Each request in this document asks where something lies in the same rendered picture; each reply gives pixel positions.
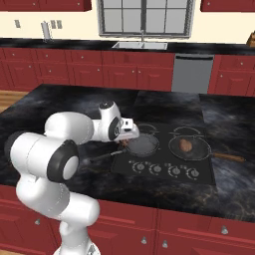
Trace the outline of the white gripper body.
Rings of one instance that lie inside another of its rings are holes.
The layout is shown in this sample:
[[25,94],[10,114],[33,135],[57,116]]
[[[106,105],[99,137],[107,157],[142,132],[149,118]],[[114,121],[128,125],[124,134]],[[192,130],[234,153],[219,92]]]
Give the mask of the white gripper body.
[[116,138],[116,141],[133,139],[139,137],[139,129],[137,125],[134,125],[132,128],[122,128],[121,133]]

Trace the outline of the brown potato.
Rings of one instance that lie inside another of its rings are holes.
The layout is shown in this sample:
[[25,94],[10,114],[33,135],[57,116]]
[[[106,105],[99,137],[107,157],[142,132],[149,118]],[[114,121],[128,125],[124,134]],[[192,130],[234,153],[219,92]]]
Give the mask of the brown potato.
[[186,139],[182,139],[179,142],[179,147],[184,152],[192,151],[192,143]]

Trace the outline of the black hob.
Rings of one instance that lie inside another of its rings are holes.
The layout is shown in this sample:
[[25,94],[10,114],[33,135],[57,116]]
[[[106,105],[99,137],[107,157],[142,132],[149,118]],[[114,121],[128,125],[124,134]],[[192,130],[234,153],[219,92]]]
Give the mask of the black hob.
[[[210,156],[200,161],[186,161],[173,155],[168,147],[169,141],[179,135],[197,135],[206,140],[206,133],[202,127],[178,127],[156,123],[139,123],[137,126],[140,134],[152,134],[158,139],[159,146],[157,150],[154,154],[145,157],[133,156],[129,153],[118,154],[114,158],[112,172],[126,175],[157,177],[161,179],[171,179],[199,184],[215,184]],[[142,162],[144,164],[145,169],[143,171],[134,170],[133,167],[138,162]],[[149,167],[153,164],[158,164],[161,167],[161,172],[159,175],[150,173]],[[168,173],[168,169],[171,166],[177,166],[180,169],[180,175],[178,177],[171,176]],[[188,170],[190,168],[197,169],[199,176],[196,178],[191,177],[188,174]]]

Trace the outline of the long run of red cupboards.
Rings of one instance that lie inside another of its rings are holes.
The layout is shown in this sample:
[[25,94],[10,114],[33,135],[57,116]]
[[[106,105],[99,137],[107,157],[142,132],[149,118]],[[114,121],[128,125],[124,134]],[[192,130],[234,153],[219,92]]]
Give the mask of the long run of red cupboards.
[[172,53],[0,48],[4,88],[41,84],[170,91]]

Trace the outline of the grey dishwasher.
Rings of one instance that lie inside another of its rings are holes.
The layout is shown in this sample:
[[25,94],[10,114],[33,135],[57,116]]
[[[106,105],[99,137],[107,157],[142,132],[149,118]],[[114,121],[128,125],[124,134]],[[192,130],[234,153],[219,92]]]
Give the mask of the grey dishwasher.
[[180,93],[206,94],[209,86],[213,55],[176,54],[171,90]]

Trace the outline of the steel sink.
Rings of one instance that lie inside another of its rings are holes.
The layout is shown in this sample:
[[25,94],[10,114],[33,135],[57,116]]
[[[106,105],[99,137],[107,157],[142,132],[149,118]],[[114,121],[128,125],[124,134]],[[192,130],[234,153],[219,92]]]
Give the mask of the steel sink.
[[166,50],[167,43],[163,42],[117,42],[112,49],[146,49],[146,50]]

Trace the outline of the red cupboard door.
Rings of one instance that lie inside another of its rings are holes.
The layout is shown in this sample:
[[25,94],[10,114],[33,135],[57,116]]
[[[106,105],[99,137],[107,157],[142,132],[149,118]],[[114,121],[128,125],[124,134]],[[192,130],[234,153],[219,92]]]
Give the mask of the red cupboard door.
[[[157,210],[100,200],[101,213],[89,228],[102,255],[153,255]],[[141,244],[145,236],[147,243]]]
[[[34,222],[40,218],[41,224]],[[13,186],[0,184],[0,250],[23,255],[53,255],[59,243],[53,220],[23,205]]]
[[[168,248],[162,247],[163,240]],[[157,232],[156,255],[255,255],[255,247]]]

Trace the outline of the red drawer front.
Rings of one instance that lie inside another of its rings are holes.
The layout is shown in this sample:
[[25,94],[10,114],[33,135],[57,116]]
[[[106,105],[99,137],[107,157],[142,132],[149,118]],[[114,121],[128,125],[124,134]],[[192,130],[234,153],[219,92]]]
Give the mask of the red drawer front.
[[[221,234],[226,226],[228,234]],[[172,210],[158,212],[158,229],[165,233],[186,234],[255,246],[255,223]]]

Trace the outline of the grey framed window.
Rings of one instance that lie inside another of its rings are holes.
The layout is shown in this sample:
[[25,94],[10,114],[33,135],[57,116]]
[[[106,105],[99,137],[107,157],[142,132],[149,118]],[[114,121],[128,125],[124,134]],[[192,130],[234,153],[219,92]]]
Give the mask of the grey framed window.
[[189,38],[195,0],[97,0],[106,37]]

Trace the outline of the short run of red cupboards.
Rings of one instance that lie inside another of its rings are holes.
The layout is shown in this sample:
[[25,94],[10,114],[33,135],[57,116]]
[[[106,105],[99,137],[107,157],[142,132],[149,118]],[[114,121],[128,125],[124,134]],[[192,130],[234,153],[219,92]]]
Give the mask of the short run of red cupboards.
[[216,55],[207,93],[255,97],[255,56]]

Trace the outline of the paper towel holder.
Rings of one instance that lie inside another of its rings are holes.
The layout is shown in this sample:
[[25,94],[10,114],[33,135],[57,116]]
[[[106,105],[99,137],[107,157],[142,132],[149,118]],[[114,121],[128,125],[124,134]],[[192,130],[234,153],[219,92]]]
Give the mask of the paper towel holder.
[[44,40],[45,41],[52,41],[52,33],[50,31],[50,27],[49,24],[46,21],[43,21],[41,23],[41,27],[42,27],[42,32],[43,32],[43,36],[44,36]]

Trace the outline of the brown wooden object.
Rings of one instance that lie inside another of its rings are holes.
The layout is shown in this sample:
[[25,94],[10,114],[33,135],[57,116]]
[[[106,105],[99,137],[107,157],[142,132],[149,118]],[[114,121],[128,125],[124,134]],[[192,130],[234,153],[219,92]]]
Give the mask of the brown wooden object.
[[255,31],[250,34],[246,45],[255,48]]

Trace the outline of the wide red wall cupboard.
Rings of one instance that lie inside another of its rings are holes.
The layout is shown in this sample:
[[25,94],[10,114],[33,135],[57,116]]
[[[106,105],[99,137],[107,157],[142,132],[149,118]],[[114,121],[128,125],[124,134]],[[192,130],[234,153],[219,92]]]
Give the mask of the wide red wall cupboard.
[[8,12],[86,12],[92,0],[0,0],[0,11]]

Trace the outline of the narrow red wall cupboard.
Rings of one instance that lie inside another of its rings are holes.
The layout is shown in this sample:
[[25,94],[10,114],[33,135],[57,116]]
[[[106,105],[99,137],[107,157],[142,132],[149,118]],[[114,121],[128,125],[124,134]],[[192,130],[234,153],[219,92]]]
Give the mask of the narrow red wall cupboard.
[[255,12],[255,0],[201,0],[201,12]]

